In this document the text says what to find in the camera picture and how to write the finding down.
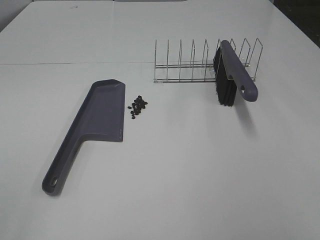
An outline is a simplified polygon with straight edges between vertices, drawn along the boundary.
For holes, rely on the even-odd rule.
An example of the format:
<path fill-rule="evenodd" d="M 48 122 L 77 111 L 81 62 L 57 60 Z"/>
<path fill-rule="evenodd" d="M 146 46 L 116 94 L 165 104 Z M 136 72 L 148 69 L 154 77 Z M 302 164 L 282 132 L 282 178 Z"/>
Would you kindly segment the pile of coffee beans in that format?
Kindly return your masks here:
<path fill-rule="evenodd" d="M 142 113 L 142 110 L 146 108 L 148 102 L 143 99 L 141 95 L 138 95 L 131 105 L 127 106 L 129 113 L 131 115 L 131 119 L 134 120 L 138 115 Z"/>

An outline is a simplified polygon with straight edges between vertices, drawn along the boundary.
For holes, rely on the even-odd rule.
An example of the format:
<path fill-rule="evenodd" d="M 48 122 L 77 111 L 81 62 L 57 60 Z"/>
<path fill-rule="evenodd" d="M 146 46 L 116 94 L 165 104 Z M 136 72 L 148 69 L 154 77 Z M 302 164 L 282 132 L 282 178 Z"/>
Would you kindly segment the purple plastic dustpan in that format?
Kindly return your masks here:
<path fill-rule="evenodd" d="M 42 181 L 47 195 L 61 194 L 82 143 L 123 141 L 125 93 L 126 85 L 115 79 L 91 85 Z"/>

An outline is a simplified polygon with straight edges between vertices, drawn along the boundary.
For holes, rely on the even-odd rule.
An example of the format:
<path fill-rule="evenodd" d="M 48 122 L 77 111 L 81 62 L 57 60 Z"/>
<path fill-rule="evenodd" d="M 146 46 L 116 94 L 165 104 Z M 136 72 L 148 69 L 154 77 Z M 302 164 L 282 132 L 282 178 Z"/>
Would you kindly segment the purple hand brush black bristles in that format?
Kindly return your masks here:
<path fill-rule="evenodd" d="M 229 41 L 220 42 L 213 60 L 213 68 L 216 93 L 221 105 L 233 106 L 237 92 L 248 102 L 258 99 L 258 88 Z"/>

